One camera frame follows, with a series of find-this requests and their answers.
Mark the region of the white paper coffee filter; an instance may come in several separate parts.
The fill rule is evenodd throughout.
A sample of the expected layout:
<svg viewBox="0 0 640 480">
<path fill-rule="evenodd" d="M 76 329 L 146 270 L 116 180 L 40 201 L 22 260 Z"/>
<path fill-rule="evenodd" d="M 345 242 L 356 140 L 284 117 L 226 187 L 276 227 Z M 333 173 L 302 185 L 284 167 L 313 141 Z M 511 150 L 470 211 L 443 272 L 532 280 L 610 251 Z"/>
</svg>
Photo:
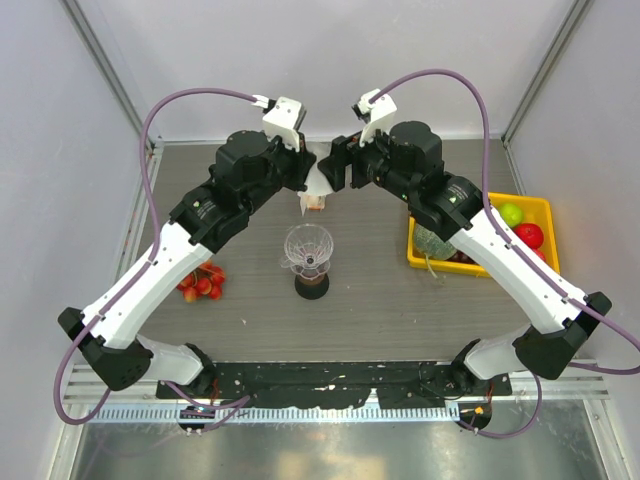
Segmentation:
<svg viewBox="0 0 640 480">
<path fill-rule="evenodd" d="M 312 197 L 324 197 L 334 193 L 334 189 L 326 176 L 314 165 L 305 180 L 304 193 Z"/>
</svg>

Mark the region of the clear plastic coffee dripper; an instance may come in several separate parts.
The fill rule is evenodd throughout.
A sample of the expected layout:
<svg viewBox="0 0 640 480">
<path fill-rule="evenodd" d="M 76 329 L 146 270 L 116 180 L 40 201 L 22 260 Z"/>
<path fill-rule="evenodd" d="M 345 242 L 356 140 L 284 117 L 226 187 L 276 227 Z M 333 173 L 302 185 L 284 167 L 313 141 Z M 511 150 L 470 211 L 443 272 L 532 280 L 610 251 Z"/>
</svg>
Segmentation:
<svg viewBox="0 0 640 480">
<path fill-rule="evenodd" d="M 300 224 L 287 232 L 280 266 L 313 279 L 328 272 L 333 250 L 334 240 L 326 228 Z"/>
</svg>

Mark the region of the black base glass carafe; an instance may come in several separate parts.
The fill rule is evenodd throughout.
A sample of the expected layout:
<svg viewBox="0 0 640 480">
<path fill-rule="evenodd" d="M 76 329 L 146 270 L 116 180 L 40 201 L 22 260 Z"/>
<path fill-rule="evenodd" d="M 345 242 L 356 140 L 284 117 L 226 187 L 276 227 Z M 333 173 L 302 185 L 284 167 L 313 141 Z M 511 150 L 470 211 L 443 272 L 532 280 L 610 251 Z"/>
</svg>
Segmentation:
<svg viewBox="0 0 640 480">
<path fill-rule="evenodd" d="M 318 300 L 329 290 L 328 271 L 330 262 L 326 261 L 317 267 L 303 268 L 300 265 L 291 267 L 295 274 L 294 287 L 296 293 L 306 300 Z"/>
</svg>

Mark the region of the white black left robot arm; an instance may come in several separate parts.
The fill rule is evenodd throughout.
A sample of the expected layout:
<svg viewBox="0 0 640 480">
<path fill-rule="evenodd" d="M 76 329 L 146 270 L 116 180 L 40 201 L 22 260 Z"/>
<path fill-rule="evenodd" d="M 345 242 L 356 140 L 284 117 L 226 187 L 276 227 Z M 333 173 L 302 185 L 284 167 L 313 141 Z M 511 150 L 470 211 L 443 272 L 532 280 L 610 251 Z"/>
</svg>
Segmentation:
<svg viewBox="0 0 640 480">
<path fill-rule="evenodd" d="M 305 190 L 315 161 L 306 147 L 289 149 L 280 137 L 233 133 L 217 149 L 209 179 L 171 210 L 149 251 L 93 304 L 60 314 L 60 326 L 109 390 L 141 379 L 173 382 L 194 398 L 212 390 L 211 362 L 199 348 L 139 331 L 179 282 L 246 229 L 276 193 Z"/>
</svg>

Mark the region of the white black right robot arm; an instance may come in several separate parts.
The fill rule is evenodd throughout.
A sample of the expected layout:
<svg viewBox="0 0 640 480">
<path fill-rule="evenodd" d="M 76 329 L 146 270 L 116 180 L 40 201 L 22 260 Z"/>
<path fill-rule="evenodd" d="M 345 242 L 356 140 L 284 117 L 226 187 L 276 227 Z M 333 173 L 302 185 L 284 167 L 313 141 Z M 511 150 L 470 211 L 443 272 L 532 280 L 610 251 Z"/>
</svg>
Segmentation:
<svg viewBox="0 0 640 480">
<path fill-rule="evenodd" d="M 481 265 L 529 318 L 529 326 L 474 340 L 455 357 L 452 381 L 465 394 L 516 371 L 559 378 L 597 326 L 583 309 L 605 314 L 611 308 L 601 292 L 566 286 L 559 293 L 545 282 L 556 272 L 484 205 L 476 185 L 446 172 L 442 140 L 423 122 L 399 123 L 369 143 L 359 135 L 338 137 L 319 170 L 335 191 L 373 183 L 405 202 L 417 224 Z"/>
</svg>

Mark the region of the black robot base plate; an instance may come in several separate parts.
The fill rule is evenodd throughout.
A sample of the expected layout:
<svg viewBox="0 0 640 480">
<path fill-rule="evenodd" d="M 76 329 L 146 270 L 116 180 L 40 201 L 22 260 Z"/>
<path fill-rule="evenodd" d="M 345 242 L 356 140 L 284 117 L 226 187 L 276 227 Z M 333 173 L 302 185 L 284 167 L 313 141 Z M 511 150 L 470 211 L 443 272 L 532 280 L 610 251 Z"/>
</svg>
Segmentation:
<svg viewBox="0 0 640 480">
<path fill-rule="evenodd" d="M 218 363 L 204 378 L 179 387 L 192 399 L 248 407 L 360 408 L 375 393 L 383 409 L 442 406 L 463 396 L 509 396 L 509 377 L 464 380 L 456 367 L 427 361 L 327 363 Z"/>
</svg>

